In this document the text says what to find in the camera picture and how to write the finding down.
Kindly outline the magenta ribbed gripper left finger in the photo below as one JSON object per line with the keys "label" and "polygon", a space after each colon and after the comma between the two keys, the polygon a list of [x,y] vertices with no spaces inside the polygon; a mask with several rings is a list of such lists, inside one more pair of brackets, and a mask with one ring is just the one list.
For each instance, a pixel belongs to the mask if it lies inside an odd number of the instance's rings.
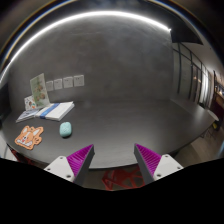
{"label": "magenta ribbed gripper left finger", "polygon": [[45,171],[82,186],[94,155],[94,145],[91,144],[67,157],[57,157]]}

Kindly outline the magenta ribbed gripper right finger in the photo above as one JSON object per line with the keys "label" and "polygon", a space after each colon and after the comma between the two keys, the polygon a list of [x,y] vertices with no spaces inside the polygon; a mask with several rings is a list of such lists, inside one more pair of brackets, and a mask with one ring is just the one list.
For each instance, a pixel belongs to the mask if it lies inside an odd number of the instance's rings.
{"label": "magenta ribbed gripper right finger", "polygon": [[183,168],[169,154],[160,155],[142,145],[134,145],[134,155],[146,185]]}

